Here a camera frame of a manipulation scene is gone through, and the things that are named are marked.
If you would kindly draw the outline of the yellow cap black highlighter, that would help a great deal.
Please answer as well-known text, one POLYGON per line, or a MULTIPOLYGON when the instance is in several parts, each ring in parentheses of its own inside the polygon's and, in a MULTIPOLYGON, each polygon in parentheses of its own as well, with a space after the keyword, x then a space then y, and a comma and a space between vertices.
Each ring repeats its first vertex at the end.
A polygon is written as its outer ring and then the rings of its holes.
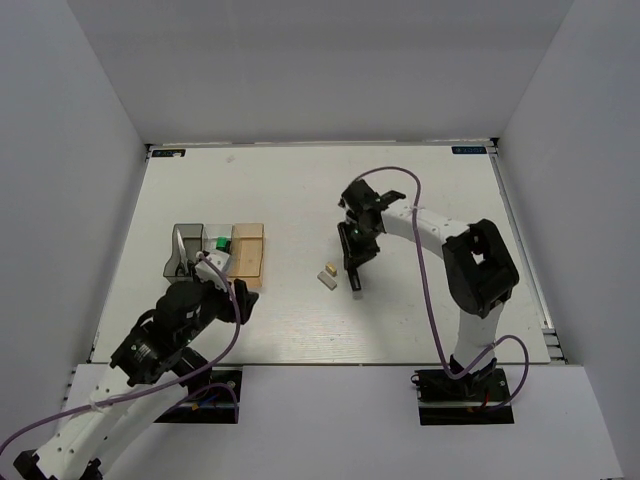
POLYGON ((358 270, 356 268, 351 267, 351 268, 348 268, 346 272, 347 272, 351 290, 353 292, 360 292, 362 290, 362 284, 358 274, 358 270))

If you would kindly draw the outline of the green cap black highlighter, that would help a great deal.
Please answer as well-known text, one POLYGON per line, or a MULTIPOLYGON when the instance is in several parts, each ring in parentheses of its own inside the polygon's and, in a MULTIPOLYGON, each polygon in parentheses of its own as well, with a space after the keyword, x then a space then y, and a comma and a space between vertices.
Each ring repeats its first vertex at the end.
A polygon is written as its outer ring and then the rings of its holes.
POLYGON ((227 237, 218 237, 215 243, 215 249, 228 253, 231 248, 231 239, 227 237))

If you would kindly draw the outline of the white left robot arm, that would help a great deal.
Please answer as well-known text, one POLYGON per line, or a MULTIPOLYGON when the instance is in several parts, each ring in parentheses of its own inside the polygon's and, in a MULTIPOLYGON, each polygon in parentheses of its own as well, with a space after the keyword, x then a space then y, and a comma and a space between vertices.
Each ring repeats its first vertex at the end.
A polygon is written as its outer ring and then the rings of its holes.
POLYGON ((239 279, 171 285, 136 321, 86 403, 59 413, 62 428, 21 452, 15 470, 24 479, 101 479, 163 414, 221 389, 234 397, 234 389, 215 377, 213 362, 190 345, 216 320, 240 328, 258 299, 239 279))

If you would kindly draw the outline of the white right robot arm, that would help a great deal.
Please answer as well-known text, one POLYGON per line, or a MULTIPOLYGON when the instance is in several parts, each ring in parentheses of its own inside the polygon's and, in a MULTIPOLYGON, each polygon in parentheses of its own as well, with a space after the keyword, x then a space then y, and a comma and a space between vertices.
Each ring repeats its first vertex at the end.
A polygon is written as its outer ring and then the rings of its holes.
POLYGON ((343 265, 354 292, 362 289, 358 268, 380 252, 377 237, 382 234, 409 240, 419 254, 428 250, 443 261, 449 293, 460 311, 445 374, 459 396, 477 397, 495 369, 499 319, 519 283, 497 226, 487 219, 452 220, 411 204, 395 190, 379 194, 363 179, 343 191, 339 206, 345 210, 337 226, 343 265))

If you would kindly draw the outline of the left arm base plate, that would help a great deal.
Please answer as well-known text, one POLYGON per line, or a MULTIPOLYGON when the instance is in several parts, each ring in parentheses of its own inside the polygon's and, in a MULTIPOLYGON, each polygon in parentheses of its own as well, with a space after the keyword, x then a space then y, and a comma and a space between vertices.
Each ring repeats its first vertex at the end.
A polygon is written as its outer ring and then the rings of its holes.
POLYGON ((202 380, 191 380, 187 398, 160 415, 155 423, 237 424, 242 379, 242 367, 212 369, 202 380))

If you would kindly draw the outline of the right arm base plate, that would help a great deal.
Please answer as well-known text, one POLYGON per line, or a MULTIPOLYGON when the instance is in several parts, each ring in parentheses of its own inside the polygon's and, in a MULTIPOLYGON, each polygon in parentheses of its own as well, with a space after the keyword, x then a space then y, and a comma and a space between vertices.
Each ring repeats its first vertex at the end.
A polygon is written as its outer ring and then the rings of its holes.
POLYGON ((507 402, 510 390, 505 372, 496 368, 473 384, 450 379, 443 370, 416 370, 411 376, 416 388, 421 426, 480 426, 514 424, 507 402))

